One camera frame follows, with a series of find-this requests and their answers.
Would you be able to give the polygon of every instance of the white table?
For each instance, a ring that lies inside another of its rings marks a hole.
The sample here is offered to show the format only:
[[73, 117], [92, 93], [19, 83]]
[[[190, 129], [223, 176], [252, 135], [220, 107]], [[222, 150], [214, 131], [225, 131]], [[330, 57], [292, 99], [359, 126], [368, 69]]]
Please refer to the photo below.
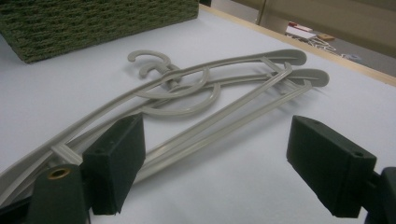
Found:
[[[137, 67], [126, 60], [131, 51], [157, 50], [184, 68], [234, 56], [295, 49], [296, 43], [285, 43], [284, 37], [277, 40], [260, 32], [262, 28], [252, 29], [235, 21], [201, 9], [197, 20], [34, 64], [20, 61], [0, 38], [0, 172], [95, 108], [155, 78], [137, 76]], [[396, 88], [383, 81], [396, 82], [379, 73], [382, 81], [367, 77], [362, 73], [376, 74], [359, 65], [347, 68], [333, 56], [323, 55], [327, 58], [307, 52], [308, 61], [301, 67], [326, 71], [331, 77], [328, 86], [309, 91], [133, 186], [120, 215], [92, 216], [92, 223], [363, 223], [364, 211], [359, 219], [332, 217], [288, 164], [291, 117], [301, 115], [332, 127], [375, 154], [375, 170], [380, 172], [395, 165]], [[262, 69], [255, 63], [236, 66], [234, 71]], [[221, 76], [230, 71], [218, 72]], [[172, 119], [145, 116], [147, 149], [254, 86], [225, 89], [200, 115]], [[250, 106], [262, 99], [258, 97]]]

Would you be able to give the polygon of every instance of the floor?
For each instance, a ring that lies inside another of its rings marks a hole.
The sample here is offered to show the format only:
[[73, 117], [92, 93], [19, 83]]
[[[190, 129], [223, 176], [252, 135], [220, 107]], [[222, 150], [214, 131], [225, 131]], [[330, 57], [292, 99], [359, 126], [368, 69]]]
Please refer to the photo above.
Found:
[[[258, 10], [235, 3], [231, 0], [212, 0], [213, 8], [234, 15], [245, 21], [255, 23]], [[336, 54], [348, 54], [354, 57], [356, 63], [371, 67], [377, 71], [396, 77], [396, 59], [353, 45], [341, 39], [329, 41], [329, 44], [336, 49]]]

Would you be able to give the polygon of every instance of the wicker basket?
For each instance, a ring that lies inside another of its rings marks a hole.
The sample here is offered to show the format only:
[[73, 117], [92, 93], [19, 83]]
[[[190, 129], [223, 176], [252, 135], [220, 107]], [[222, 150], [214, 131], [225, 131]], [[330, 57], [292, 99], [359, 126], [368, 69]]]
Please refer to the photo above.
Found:
[[31, 63], [197, 15], [197, 0], [2, 0], [0, 32]]

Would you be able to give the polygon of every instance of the woven basket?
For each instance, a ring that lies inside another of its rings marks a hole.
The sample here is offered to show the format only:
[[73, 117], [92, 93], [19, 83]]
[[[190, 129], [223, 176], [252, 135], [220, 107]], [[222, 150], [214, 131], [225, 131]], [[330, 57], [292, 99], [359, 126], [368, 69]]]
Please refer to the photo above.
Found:
[[0, 32], [31, 63], [197, 15], [197, 0], [1, 0]]

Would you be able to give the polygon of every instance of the wooden edge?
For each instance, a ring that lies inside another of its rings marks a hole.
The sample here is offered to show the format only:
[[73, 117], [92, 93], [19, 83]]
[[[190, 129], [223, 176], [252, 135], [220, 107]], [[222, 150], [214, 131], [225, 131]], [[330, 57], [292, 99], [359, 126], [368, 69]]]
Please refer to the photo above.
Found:
[[366, 75], [368, 77], [372, 77], [372, 78], [374, 78], [376, 80], [379, 80], [379, 81], [381, 81], [381, 82], [383, 82], [385, 84], [388, 84], [388, 85], [396, 87], [396, 77], [393, 77], [393, 76], [390, 76], [388, 74], [376, 71], [376, 70], [374, 70], [372, 68], [366, 67], [366, 66], [361, 65], [359, 63], [354, 63], [354, 62], [352, 62], [352, 61], [350, 61], [348, 59], [344, 59], [344, 58], [342, 58], [340, 56], [333, 55], [333, 54], [331, 54], [329, 52], [326, 52], [324, 50], [314, 48], [314, 47], [309, 46], [309, 45], [307, 45], [305, 43], [302, 43], [302, 42], [300, 42], [298, 40], [295, 40], [295, 39], [289, 38], [289, 37], [287, 37], [285, 35], [281, 35], [281, 34], [276, 33], [274, 31], [265, 29], [264, 27], [261, 27], [259, 25], [254, 24], [254, 23], [251, 23], [251, 22], [248, 22], [248, 21], [244, 21], [244, 20], [236, 18], [235, 16], [232, 16], [230, 14], [218, 11], [218, 10], [212, 8], [212, 7], [207, 7], [207, 6], [204, 6], [204, 5], [200, 5], [200, 9], [204, 10], [206, 12], [212, 13], [212, 14], [214, 14], [216, 16], [219, 16], [219, 17], [221, 17], [223, 19], [226, 19], [228, 21], [232, 21], [232, 22], [235, 22], [237, 24], [243, 25], [243, 26], [245, 26], [245, 27], [247, 27], [247, 28], [249, 28], [251, 30], [257, 31], [257, 32], [262, 33], [264, 35], [271, 36], [272, 38], [275, 38], [275, 39], [280, 40], [280, 41], [282, 41], [284, 43], [293, 45], [294, 47], [302, 49], [304, 51], [313, 53], [313, 54], [315, 54], [315, 55], [317, 55], [317, 56], [319, 56], [321, 58], [324, 58], [326, 60], [332, 61], [334, 63], [338, 63], [338, 64], [340, 64], [340, 65], [342, 65], [342, 66], [344, 66], [346, 68], [349, 68], [351, 70], [354, 70], [354, 71], [357, 71], [359, 73], [362, 73], [362, 74], [364, 74], [364, 75]]

